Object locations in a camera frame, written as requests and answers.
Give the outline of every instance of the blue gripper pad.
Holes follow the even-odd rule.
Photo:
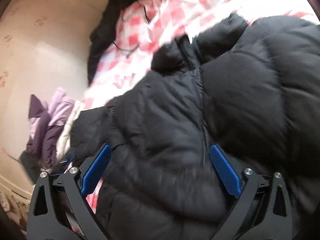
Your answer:
[[[87,196],[92,194],[111,160],[112,150],[110,145],[106,144],[97,158],[94,160],[82,179],[81,195]]]
[[[241,194],[240,178],[222,152],[218,145],[212,145],[209,153],[210,160],[228,193],[238,198]]]

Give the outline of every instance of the purple jacket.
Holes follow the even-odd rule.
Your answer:
[[[30,137],[26,151],[41,160],[44,168],[51,168],[56,161],[56,142],[74,106],[66,91],[58,88],[48,105],[31,95],[29,107]]]

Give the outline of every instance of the silver bolt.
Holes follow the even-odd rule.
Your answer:
[[[244,173],[247,174],[247,175],[251,175],[251,174],[253,173],[253,170],[250,169],[250,168],[246,168],[246,169],[244,170]]]
[[[69,172],[70,172],[71,174],[75,174],[75,173],[77,173],[77,171],[78,171],[78,168],[77,168],[77,167],[72,167],[72,168],[70,168],[70,170],[69,170]]]
[[[275,173],[275,177],[278,178],[278,179],[281,179],[282,178],[282,175],[280,172],[276,172]]]
[[[40,173],[40,177],[41,178],[44,178],[45,176],[47,176],[47,172],[46,171],[43,171]]]

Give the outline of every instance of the red and white checkered tablecloth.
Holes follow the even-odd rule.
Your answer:
[[[293,15],[319,24],[307,0],[141,0],[121,13],[116,27],[116,44],[137,49],[128,54],[112,44],[101,57],[91,86],[84,94],[85,109],[105,105],[113,97],[132,89],[150,70],[153,53],[176,36],[190,39],[236,11],[252,23],[261,17]],[[95,211],[101,183],[87,196]]]

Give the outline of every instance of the beige floor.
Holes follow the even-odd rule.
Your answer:
[[[0,182],[27,195],[15,160],[28,140],[30,94],[50,100],[57,87],[81,99],[89,35],[108,0],[12,0],[0,20]]]

